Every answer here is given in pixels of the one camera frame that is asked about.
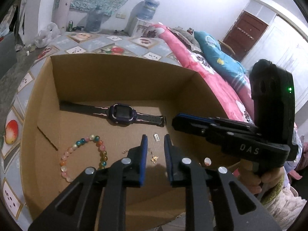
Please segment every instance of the human hand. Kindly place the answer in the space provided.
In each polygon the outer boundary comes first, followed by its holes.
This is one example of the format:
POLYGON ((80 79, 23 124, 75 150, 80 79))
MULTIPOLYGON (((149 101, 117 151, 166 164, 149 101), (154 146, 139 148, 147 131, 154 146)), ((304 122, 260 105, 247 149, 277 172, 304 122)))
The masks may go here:
POLYGON ((238 167, 239 181, 243 183, 252 194, 261 193, 260 183, 267 183, 268 189, 276 186, 284 174, 284 168, 274 168, 264 173, 261 177, 253 173, 253 163, 247 160, 241 160, 238 167))

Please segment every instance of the watch strap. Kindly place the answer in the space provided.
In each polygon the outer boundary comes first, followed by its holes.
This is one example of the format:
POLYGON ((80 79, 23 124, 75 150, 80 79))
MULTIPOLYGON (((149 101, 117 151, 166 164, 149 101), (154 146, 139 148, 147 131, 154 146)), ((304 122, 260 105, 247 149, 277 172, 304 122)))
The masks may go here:
POLYGON ((148 115, 137 112, 136 122, 147 123, 151 125, 156 125, 159 127, 163 127, 167 124, 166 117, 163 115, 148 115))
POLYGON ((96 117, 101 117, 101 118, 108 117, 108 113, 109 113, 108 107, 81 105, 81 104, 76 104, 76 103, 66 102, 66 101, 60 102, 60 110, 89 115, 89 116, 96 116, 96 117))

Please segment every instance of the metal screw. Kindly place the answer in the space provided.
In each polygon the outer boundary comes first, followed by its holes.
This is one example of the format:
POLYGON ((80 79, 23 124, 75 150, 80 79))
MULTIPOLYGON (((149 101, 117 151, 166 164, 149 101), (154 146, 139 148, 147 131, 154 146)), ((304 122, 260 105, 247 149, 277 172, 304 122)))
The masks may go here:
POLYGON ((87 175, 92 175, 95 172, 95 169, 92 167, 87 167, 86 170, 84 171, 87 175))
POLYGON ((192 160, 190 160, 189 158, 185 157, 185 158, 182 159, 182 163, 190 164, 190 163, 192 163, 192 160))
POLYGON ((226 174, 228 170, 225 167, 219 167, 218 172, 220 172, 221 174, 226 174))
POLYGON ((129 159, 129 158, 123 158, 122 160, 121 160, 121 162, 123 163, 123 164, 130 164, 131 163, 131 159, 129 159))

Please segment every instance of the blue pillow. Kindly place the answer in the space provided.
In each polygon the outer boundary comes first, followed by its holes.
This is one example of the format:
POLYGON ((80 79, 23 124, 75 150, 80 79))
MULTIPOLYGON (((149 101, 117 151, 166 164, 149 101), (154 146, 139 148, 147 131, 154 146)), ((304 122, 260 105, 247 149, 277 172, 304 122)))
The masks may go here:
POLYGON ((247 83, 244 78, 246 70, 241 63, 222 52, 219 43, 210 34, 204 31, 195 31, 194 36, 199 42, 207 62, 236 92, 240 91, 247 83))

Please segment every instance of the water bottle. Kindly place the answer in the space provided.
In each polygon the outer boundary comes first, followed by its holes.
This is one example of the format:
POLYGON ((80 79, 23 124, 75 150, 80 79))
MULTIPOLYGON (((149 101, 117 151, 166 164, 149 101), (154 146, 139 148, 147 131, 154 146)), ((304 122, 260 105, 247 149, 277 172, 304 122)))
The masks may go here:
POLYGON ((141 20, 152 20, 160 2, 156 0, 144 0, 144 5, 141 11, 137 14, 137 18, 141 20))
POLYGON ((87 17, 86 31, 87 32, 98 32, 100 31, 100 26, 102 24, 104 16, 104 11, 96 6, 95 9, 89 11, 87 17))

